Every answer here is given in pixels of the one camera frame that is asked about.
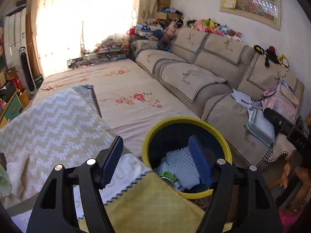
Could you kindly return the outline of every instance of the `wall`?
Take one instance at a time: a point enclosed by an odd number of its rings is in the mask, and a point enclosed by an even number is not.
[[[277,54],[284,53],[293,72],[305,85],[300,114],[305,118],[311,108],[311,23],[296,0],[281,0],[280,31],[262,23],[219,12],[220,0],[172,0],[171,6],[185,17],[212,18],[243,33],[248,45],[259,44],[263,48],[273,45]]]

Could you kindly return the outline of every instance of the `cabinet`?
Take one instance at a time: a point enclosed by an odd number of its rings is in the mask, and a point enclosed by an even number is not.
[[[22,104],[18,98],[17,92],[17,90],[14,92],[5,106],[5,109],[0,113],[0,129],[17,117],[21,111]]]

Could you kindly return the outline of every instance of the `painting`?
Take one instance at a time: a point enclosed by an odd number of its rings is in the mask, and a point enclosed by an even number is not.
[[[250,18],[280,29],[280,0],[220,0],[220,11]]]

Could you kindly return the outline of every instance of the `human hand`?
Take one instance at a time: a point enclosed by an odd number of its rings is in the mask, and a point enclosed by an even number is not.
[[[281,187],[283,186],[284,188],[287,188],[289,182],[287,177],[290,173],[291,158],[292,154],[288,155],[285,158],[288,163],[284,166],[284,172],[281,177]],[[297,177],[302,181],[302,187],[299,189],[295,198],[288,204],[288,207],[293,210],[300,209],[303,206],[304,200],[311,189],[311,171],[307,168],[302,168],[298,166],[295,169],[295,173]]]

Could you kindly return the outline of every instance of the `white zigzag blanket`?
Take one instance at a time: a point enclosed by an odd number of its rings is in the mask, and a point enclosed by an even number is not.
[[[23,193],[2,198],[3,206],[9,208],[38,193],[55,165],[80,166],[109,148],[114,138],[86,87],[56,93],[21,113],[0,130],[0,148],[8,162],[22,150],[31,155],[22,176]]]

